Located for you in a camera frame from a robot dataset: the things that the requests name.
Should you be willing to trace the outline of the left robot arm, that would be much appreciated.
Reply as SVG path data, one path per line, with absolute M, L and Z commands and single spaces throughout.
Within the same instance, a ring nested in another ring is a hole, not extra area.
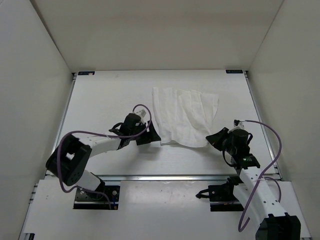
M 51 154 L 45 167 L 53 173 L 61 184 L 76 186 L 87 192 L 93 199 L 104 195 L 105 183 L 96 175 L 86 170 L 90 158 L 108 151 L 117 151 L 135 141 L 138 146 L 161 141 L 153 123 L 144 122 L 143 110 L 129 113 L 124 122 L 115 124 L 109 131 L 113 135 L 81 131 L 88 137 L 74 136 L 73 131 L 63 137 L 62 142 Z

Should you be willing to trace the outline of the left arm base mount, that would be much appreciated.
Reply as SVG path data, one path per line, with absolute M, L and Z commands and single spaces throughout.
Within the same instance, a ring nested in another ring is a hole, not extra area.
M 75 210 L 110 210 L 116 211 L 119 209 L 120 200 L 120 184 L 106 184 L 99 192 L 105 194 L 97 194 L 87 192 L 82 189 L 77 189 L 74 197 L 73 209 Z

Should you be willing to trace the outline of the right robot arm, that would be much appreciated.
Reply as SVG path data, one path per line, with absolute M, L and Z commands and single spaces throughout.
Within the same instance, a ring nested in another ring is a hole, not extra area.
M 301 237 L 301 222 L 290 215 L 274 195 L 257 158 L 251 154 L 249 144 L 253 135 L 240 127 L 223 128 L 206 140 L 222 154 L 229 154 L 229 165 L 237 172 L 224 187 L 229 200 L 237 200 L 243 206 L 238 231 L 247 224 L 245 217 L 255 225 L 257 240 L 298 240 Z

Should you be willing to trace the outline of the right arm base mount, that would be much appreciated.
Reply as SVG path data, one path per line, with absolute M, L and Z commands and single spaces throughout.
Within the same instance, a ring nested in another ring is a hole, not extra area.
M 234 187 L 242 184 L 238 176 L 230 176 L 221 185 L 208 185 L 207 189 L 199 191 L 195 197 L 209 199 L 211 212 L 242 212 L 244 207 L 234 196 Z

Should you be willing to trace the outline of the white pleated skirt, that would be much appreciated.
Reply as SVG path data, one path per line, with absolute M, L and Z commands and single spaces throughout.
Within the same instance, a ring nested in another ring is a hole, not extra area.
M 162 146 L 179 144 L 203 148 L 208 145 L 206 137 L 213 134 L 219 106 L 217 94 L 154 87 L 152 104 Z

